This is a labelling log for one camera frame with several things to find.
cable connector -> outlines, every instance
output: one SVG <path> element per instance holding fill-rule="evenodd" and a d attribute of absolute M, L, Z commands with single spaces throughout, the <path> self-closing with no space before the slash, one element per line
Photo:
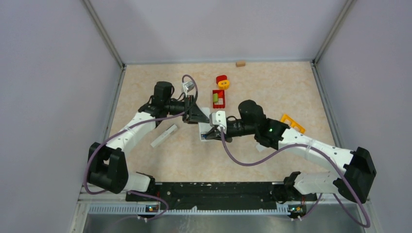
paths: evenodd
<path fill-rule="evenodd" d="M 182 93 L 185 93 L 185 95 L 187 96 L 189 91 L 194 89 L 194 83 L 193 81 L 188 81 L 188 82 L 184 82 L 182 83 Z"/>

white cable tie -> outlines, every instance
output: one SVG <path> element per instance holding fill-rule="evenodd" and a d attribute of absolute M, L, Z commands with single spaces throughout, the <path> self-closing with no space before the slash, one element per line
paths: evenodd
<path fill-rule="evenodd" d="M 312 146 L 313 146 L 313 144 L 315 143 L 315 141 L 316 141 L 315 139 L 311 139 L 311 140 L 309 141 L 309 143 L 308 143 L 308 146 L 306 147 L 305 156 L 304 156 L 304 158 L 305 158 L 306 160 L 308 160 L 310 148 L 312 148 Z"/>
<path fill-rule="evenodd" d="M 129 132 L 129 133 L 131 133 L 131 134 L 134 134 L 133 132 L 132 132 L 132 129 L 129 127 L 129 126 L 127 126 L 126 125 L 126 128 L 124 128 L 127 132 Z"/>

white block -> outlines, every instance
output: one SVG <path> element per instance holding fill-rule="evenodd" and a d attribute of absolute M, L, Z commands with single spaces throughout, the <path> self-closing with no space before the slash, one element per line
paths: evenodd
<path fill-rule="evenodd" d="M 166 140 L 166 138 L 168 138 L 171 135 L 171 133 L 173 133 L 176 130 L 177 130 L 177 126 L 175 124 L 173 124 L 165 132 L 163 132 L 159 137 L 157 137 L 150 145 L 153 148 L 157 147 L 162 142 L 164 142 Z"/>

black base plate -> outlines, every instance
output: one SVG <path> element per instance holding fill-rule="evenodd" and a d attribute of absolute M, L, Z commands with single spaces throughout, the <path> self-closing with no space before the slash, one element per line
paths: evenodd
<path fill-rule="evenodd" d="M 164 199 L 170 210 L 190 210 L 194 206 L 198 210 L 271 210 L 276 209 L 274 187 L 272 182 L 163 182 L 156 183 L 150 194 Z M 311 194 L 305 195 L 305 199 L 317 198 Z M 126 201 L 153 199 L 127 194 Z"/>

beige floor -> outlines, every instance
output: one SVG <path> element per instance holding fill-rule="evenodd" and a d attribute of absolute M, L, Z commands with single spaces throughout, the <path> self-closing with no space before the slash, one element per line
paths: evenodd
<path fill-rule="evenodd" d="M 239 117 L 238 104 L 254 100 L 267 117 L 280 119 L 284 113 L 306 128 L 305 134 L 333 144 L 325 111 L 309 62 L 172 64 L 127 66 L 111 134 L 119 131 L 153 94 L 157 81 L 169 81 L 180 94 L 181 77 L 190 74 L 199 86 L 197 104 L 211 108 L 215 78 L 225 74 L 231 82 L 226 90 L 226 115 Z M 179 129 L 153 149 L 150 143 L 176 124 Z M 200 142 L 197 125 L 182 119 L 163 121 L 142 139 L 127 158 L 129 171 L 139 171 L 164 182 L 282 181 L 293 171 L 318 172 L 323 168 L 288 152 L 254 167 L 242 167 L 230 160 L 220 141 Z M 234 138 L 229 150 L 240 161 L 260 160 L 273 149 L 259 153 L 253 136 Z"/>

